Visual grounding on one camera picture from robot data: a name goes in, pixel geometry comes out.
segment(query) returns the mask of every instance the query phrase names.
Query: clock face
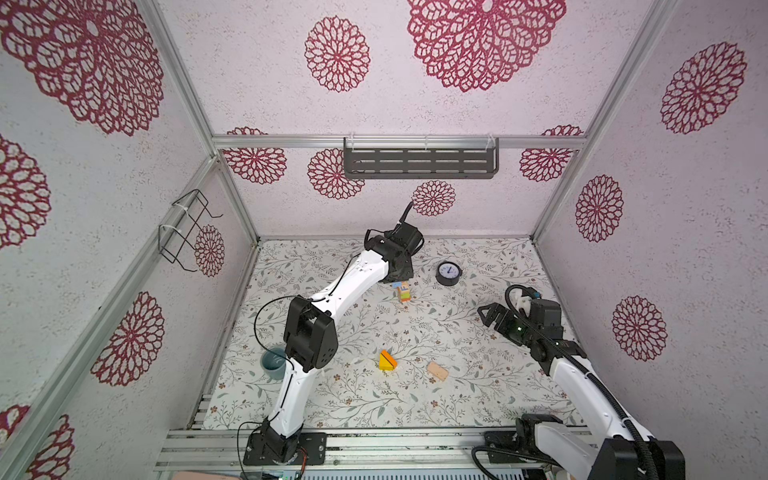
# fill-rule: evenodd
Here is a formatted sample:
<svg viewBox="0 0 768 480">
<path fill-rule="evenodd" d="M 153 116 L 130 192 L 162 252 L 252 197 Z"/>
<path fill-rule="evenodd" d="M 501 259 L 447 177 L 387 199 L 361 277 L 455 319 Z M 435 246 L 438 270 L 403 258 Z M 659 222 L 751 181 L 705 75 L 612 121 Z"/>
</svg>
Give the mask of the clock face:
<svg viewBox="0 0 768 480">
<path fill-rule="evenodd" d="M 455 263 L 444 263 L 440 266 L 438 272 L 445 278 L 456 278 L 458 276 L 459 269 Z"/>
</svg>

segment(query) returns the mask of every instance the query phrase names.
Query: red doily pattern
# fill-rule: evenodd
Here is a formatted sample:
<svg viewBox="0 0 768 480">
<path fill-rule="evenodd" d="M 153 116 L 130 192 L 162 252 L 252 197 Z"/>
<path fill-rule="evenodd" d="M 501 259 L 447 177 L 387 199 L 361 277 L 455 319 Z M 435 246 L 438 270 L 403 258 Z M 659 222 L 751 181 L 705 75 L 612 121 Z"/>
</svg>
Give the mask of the red doily pattern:
<svg viewBox="0 0 768 480">
<path fill-rule="evenodd" d="M 0 135 L 0 249 L 35 236 L 51 211 L 50 197 L 37 161 Z"/>
<path fill-rule="evenodd" d="M 714 122 L 736 100 L 745 70 L 744 52 L 726 41 L 686 60 L 661 99 L 667 129 L 689 134 Z"/>
<path fill-rule="evenodd" d="M 159 115 L 163 70 L 131 0 L 0 0 L 0 31 L 77 120 L 133 135 Z"/>
<path fill-rule="evenodd" d="M 306 66 L 328 90 L 348 91 L 368 73 L 371 58 L 366 37 L 345 18 L 325 17 L 317 22 L 304 47 Z"/>
<path fill-rule="evenodd" d="M 45 439 L 40 452 L 27 468 L 25 480 L 61 480 L 69 472 L 69 461 L 74 453 L 72 436 L 74 429 L 69 425 L 69 415 L 62 415 L 56 430 Z"/>
<path fill-rule="evenodd" d="M 29 405 L 14 405 L 10 409 L 0 412 L 0 449 L 11 437 L 16 426 L 24 418 L 24 415 L 27 415 L 28 411 Z"/>
<path fill-rule="evenodd" d="M 91 373 L 99 383 L 126 386 L 149 370 L 163 346 L 165 318 L 157 300 L 141 292 L 101 351 Z"/>
<path fill-rule="evenodd" d="M 616 305 L 614 336 L 627 355 L 636 360 L 653 360 L 667 346 L 667 324 L 648 299 L 629 296 Z"/>
<path fill-rule="evenodd" d="M 456 192 L 448 182 L 430 180 L 413 191 L 411 200 L 413 200 L 413 208 L 421 215 L 434 217 L 444 214 L 453 206 Z"/>
<path fill-rule="evenodd" d="M 194 259 L 205 276 L 215 276 L 224 265 L 224 240 L 213 225 L 205 225 L 194 242 Z"/>
<path fill-rule="evenodd" d="M 565 0 L 408 0 L 414 55 L 445 87 L 488 90 L 528 67 Z"/>
<path fill-rule="evenodd" d="M 619 226 L 624 200 L 619 183 L 599 175 L 588 181 L 576 202 L 576 226 L 591 242 L 605 240 Z"/>
<path fill-rule="evenodd" d="M 230 135 L 266 135 L 257 128 L 238 127 Z M 277 182 L 286 172 L 282 148 L 235 148 L 222 152 L 232 171 L 255 184 Z"/>
<path fill-rule="evenodd" d="M 338 148 L 319 151 L 310 160 L 306 174 L 310 183 L 328 198 L 354 197 L 362 190 L 365 180 L 350 180 L 344 174 L 344 152 Z"/>
<path fill-rule="evenodd" d="M 546 130 L 543 135 L 581 135 L 584 132 L 573 125 L 558 125 Z M 520 171 L 523 176 L 537 182 L 560 177 L 571 159 L 573 150 L 567 148 L 528 148 L 520 157 Z"/>
</svg>

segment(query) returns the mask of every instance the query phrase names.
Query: red floral pattern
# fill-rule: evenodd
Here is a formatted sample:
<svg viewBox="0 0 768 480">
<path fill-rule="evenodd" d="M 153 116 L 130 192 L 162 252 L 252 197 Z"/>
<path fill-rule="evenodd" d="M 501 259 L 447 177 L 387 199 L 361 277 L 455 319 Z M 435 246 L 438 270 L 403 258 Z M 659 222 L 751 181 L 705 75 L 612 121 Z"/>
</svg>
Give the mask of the red floral pattern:
<svg viewBox="0 0 768 480">
<path fill-rule="evenodd" d="M 10 409 L 0 412 L 0 449 L 11 438 L 16 426 L 27 415 L 29 405 L 14 405 Z"/>
<path fill-rule="evenodd" d="M 614 336 L 627 355 L 636 360 L 653 360 L 667 346 L 667 324 L 648 299 L 629 296 L 616 305 Z"/>
<path fill-rule="evenodd" d="M 411 200 L 413 200 L 413 208 L 421 215 L 434 217 L 444 214 L 453 206 L 456 192 L 448 182 L 430 180 L 413 191 Z"/>
<path fill-rule="evenodd" d="M 558 125 L 546 130 L 543 135 L 581 135 L 584 132 L 573 125 Z M 567 148 L 528 148 L 520 157 L 520 171 L 523 176 L 537 182 L 560 177 L 571 159 L 573 150 Z"/>
<path fill-rule="evenodd" d="M 266 135 L 257 128 L 238 127 L 230 135 Z M 271 184 L 286 171 L 286 156 L 282 148 L 235 148 L 223 152 L 232 171 L 255 184 Z"/>
<path fill-rule="evenodd" d="M 619 226 L 623 207 L 617 181 L 606 175 L 593 178 L 581 189 L 576 202 L 578 231 L 591 242 L 605 240 Z"/>
<path fill-rule="evenodd" d="M 224 265 L 224 240 L 213 225 L 205 225 L 194 242 L 194 259 L 205 276 L 215 276 Z"/>
<path fill-rule="evenodd" d="M 365 180 L 350 180 L 344 174 L 344 152 L 338 148 L 319 151 L 310 160 L 306 174 L 310 183 L 328 198 L 350 198 L 357 195 Z"/>
<path fill-rule="evenodd" d="M 163 346 L 165 318 L 157 300 L 139 293 L 134 306 L 101 351 L 91 373 L 99 383 L 126 386 L 149 370 Z"/>
<path fill-rule="evenodd" d="M 348 91 L 368 73 L 371 58 L 366 37 L 345 18 L 325 17 L 317 22 L 304 47 L 306 66 L 328 90 Z"/>
<path fill-rule="evenodd" d="M 61 480 L 69 472 L 69 461 L 74 453 L 72 436 L 74 429 L 69 425 L 69 415 L 62 415 L 43 443 L 43 448 L 27 468 L 26 480 Z"/>
<path fill-rule="evenodd" d="M 409 0 L 414 55 L 445 87 L 488 90 L 528 67 L 565 0 Z"/>
<path fill-rule="evenodd" d="M 40 91 L 110 134 L 148 130 L 163 70 L 131 0 L 0 0 L 2 46 Z"/>
<path fill-rule="evenodd" d="M 661 99 L 661 120 L 667 129 L 689 134 L 714 122 L 736 100 L 745 70 L 744 52 L 727 41 L 686 60 Z"/>
<path fill-rule="evenodd" d="M 34 237 L 51 211 L 37 161 L 0 135 L 0 249 Z"/>
</svg>

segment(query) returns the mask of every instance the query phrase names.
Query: table surface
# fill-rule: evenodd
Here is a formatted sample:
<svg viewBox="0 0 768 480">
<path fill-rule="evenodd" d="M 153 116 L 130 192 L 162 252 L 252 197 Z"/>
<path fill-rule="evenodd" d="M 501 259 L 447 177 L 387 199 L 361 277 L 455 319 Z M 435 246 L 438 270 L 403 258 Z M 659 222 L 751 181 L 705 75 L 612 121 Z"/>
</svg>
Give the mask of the table surface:
<svg viewBox="0 0 768 480">
<path fill-rule="evenodd" d="M 280 381 L 260 368 L 263 350 L 253 338 L 253 318 L 269 300 L 309 296 L 341 274 L 360 240 L 271 240 L 259 258 L 223 365 L 204 429 L 236 429 L 263 420 Z M 462 268 L 455 286 L 435 279 L 444 260 Z M 514 425 L 522 413 L 552 413 L 583 424 L 571 401 L 523 349 L 480 322 L 477 307 L 504 302 L 510 283 L 534 286 L 554 298 L 533 246 L 524 239 L 427 239 L 413 258 L 412 301 L 378 283 L 336 321 L 339 349 L 321 371 L 306 405 L 313 428 L 456 427 Z M 257 332 L 267 346 L 282 342 L 290 299 L 269 305 Z M 572 339 L 563 317 L 565 337 Z M 386 349 L 393 372 L 378 368 Z M 427 372 L 436 362 L 449 371 L 444 382 Z"/>
</svg>

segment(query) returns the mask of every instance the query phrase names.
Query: wall-mounted basket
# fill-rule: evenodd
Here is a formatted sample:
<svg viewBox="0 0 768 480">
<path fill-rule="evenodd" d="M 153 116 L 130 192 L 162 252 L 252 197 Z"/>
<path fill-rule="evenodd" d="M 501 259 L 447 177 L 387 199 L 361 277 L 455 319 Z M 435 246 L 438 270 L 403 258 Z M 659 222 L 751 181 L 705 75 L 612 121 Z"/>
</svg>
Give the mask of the wall-mounted basket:
<svg viewBox="0 0 768 480">
<path fill-rule="evenodd" d="M 344 138 L 344 174 L 353 180 L 493 178 L 498 138 L 485 148 L 355 148 Z"/>
<path fill-rule="evenodd" d="M 193 216 L 190 214 L 190 210 L 194 209 L 196 203 L 201 206 L 201 209 L 197 215 Z M 173 202 L 173 206 L 184 210 L 184 215 L 176 222 L 175 225 L 162 224 L 157 226 L 157 251 L 160 252 L 160 255 L 162 255 L 165 260 L 168 260 L 171 263 L 178 263 L 181 268 L 187 272 L 197 272 L 198 270 L 191 270 L 186 268 L 182 264 L 181 260 L 179 260 L 179 254 L 184 248 L 184 245 L 188 245 L 192 250 L 195 250 L 195 247 L 192 245 L 192 243 L 190 243 L 188 238 L 195 230 L 195 228 L 197 228 L 198 232 L 202 231 L 203 227 L 200 226 L 198 221 L 200 220 L 200 217 L 203 216 L 203 213 L 208 214 L 210 218 L 221 218 L 223 214 L 213 215 L 210 210 L 208 210 L 208 199 L 205 197 L 203 192 L 198 189 L 190 190 L 189 192 L 182 195 L 178 200 Z M 179 228 L 184 218 L 189 218 L 192 220 L 192 224 L 186 233 L 181 231 Z M 175 237 L 181 238 L 181 244 L 174 252 L 169 250 L 167 247 Z"/>
</svg>

